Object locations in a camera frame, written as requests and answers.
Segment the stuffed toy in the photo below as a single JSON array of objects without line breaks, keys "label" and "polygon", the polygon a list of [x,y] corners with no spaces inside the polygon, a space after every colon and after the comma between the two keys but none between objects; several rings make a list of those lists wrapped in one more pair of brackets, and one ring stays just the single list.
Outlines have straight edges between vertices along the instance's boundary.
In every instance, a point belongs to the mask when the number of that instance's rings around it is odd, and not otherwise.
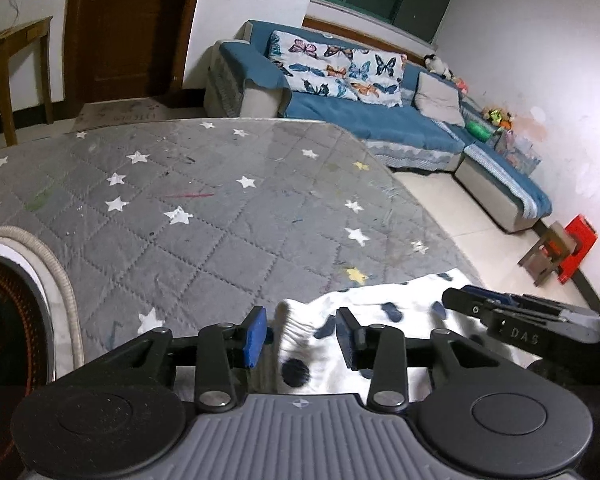
[{"label": "stuffed toy", "polygon": [[454,76],[453,72],[449,70],[449,65],[435,54],[424,57],[424,66],[429,72],[439,75],[442,79],[451,79]]},{"label": "stuffed toy", "polygon": [[451,78],[451,81],[453,81],[454,85],[458,87],[458,90],[462,92],[462,95],[467,95],[469,93],[469,87],[467,86],[467,83],[464,82],[464,80],[460,79],[459,77],[453,76]]},{"label": "stuffed toy", "polygon": [[482,118],[494,126],[499,126],[506,130],[510,130],[513,127],[513,115],[504,108],[485,108],[482,110]]}]

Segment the butterfly print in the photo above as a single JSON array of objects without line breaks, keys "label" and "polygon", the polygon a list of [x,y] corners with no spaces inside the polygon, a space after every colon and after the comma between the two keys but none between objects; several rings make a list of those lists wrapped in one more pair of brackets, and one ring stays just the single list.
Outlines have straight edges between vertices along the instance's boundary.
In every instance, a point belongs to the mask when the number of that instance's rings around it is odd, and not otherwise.
[{"label": "butterfly print", "polygon": [[289,70],[287,70],[287,69],[285,68],[285,65],[284,65],[284,63],[282,63],[282,61],[273,60],[273,61],[271,61],[271,62],[272,62],[272,63],[273,63],[275,66],[277,66],[277,67],[278,67],[280,70],[282,70],[282,73],[283,73],[284,75],[286,75],[286,76],[289,76],[289,77],[293,77],[293,76],[294,76],[294,75],[293,75],[291,72],[289,72]]},{"label": "butterfly print", "polygon": [[318,55],[315,53],[317,47],[312,43],[305,43],[302,40],[294,40],[294,44],[289,48],[289,52],[304,52],[308,56],[318,59]]},{"label": "butterfly print", "polygon": [[376,75],[382,75],[382,72],[386,70],[389,77],[394,76],[395,57],[392,57],[388,63],[385,63],[382,61],[382,58],[376,54],[376,64],[378,65],[376,68]]},{"label": "butterfly print", "polygon": [[347,47],[344,47],[344,46],[339,46],[339,45],[329,45],[329,46],[327,46],[327,50],[324,53],[324,57],[335,56],[339,52],[341,52],[345,56],[347,56],[347,59],[349,59],[349,61],[353,61],[353,49],[352,48],[347,48]]},{"label": "butterfly print", "polygon": [[355,88],[362,95],[373,94],[376,97],[380,97],[378,90],[376,90],[376,88],[373,85],[363,85],[360,83],[351,83],[351,86],[353,86],[353,88]]},{"label": "butterfly print", "polygon": [[329,95],[329,85],[327,84],[322,84],[320,85],[320,88],[318,88],[317,86],[314,87],[311,83],[304,79],[304,89],[307,91],[307,93],[313,95],[321,95],[324,97]]},{"label": "butterfly print", "polygon": [[336,97],[342,97],[349,90],[349,86],[342,79],[336,79],[336,83],[338,83],[338,94]]},{"label": "butterfly print", "polygon": [[366,81],[369,79],[369,69],[371,69],[371,62],[367,61],[362,67],[358,68],[355,63],[352,63],[349,67],[349,77],[353,79],[362,79]]},{"label": "butterfly print", "polygon": [[336,69],[331,65],[327,65],[327,75],[329,77],[337,77],[337,76],[345,77],[347,75],[347,69],[346,68]]},{"label": "butterfly print", "polygon": [[312,66],[303,65],[300,63],[293,63],[293,65],[289,65],[291,70],[295,70],[296,72],[311,72],[314,75],[325,77],[324,72],[322,70],[318,70]]},{"label": "butterfly print", "polygon": [[384,86],[380,83],[374,83],[374,86],[383,94],[395,94],[395,91],[398,89],[398,85]]},{"label": "butterfly print", "polygon": [[269,38],[269,55],[282,56],[282,52],[280,52],[280,36],[275,32]]}]

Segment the yellow star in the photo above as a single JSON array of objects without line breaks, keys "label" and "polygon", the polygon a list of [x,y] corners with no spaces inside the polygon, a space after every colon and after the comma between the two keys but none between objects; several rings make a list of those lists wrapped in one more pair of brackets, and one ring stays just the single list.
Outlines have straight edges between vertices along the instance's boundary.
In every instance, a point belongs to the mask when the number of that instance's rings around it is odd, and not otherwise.
[{"label": "yellow star", "polygon": [[349,279],[352,282],[358,282],[360,285],[364,285],[366,280],[368,280],[368,276],[362,274],[362,272],[360,272],[357,267],[347,269],[347,274],[349,275]]}]

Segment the sofa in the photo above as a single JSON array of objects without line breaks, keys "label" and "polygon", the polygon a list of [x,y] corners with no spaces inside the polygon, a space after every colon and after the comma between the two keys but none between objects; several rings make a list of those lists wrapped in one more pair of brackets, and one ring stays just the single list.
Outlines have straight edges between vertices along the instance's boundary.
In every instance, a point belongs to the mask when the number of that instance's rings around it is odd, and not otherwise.
[{"label": "sofa", "polygon": [[[425,117],[412,105],[424,67],[410,62],[404,66],[401,107],[291,91],[285,74],[267,57],[274,31],[312,43],[365,48],[321,32],[249,20],[236,40],[221,40],[212,48],[204,101],[209,117],[282,117],[337,124],[390,168],[454,173],[506,232],[530,228],[551,213],[545,193],[493,147],[460,126]],[[465,119],[481,120],[479,112],[464,101],[461,111]]]}]

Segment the wooden door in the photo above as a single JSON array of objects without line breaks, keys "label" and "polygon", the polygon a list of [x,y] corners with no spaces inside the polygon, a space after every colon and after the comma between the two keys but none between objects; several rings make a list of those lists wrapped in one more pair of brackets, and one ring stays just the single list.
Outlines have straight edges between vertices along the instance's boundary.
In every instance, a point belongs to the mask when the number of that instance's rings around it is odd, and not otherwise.
[{"label": "wooden door", "polygon": [[185,0],[80,0],[76,93],[84,102],[167,93]]}]

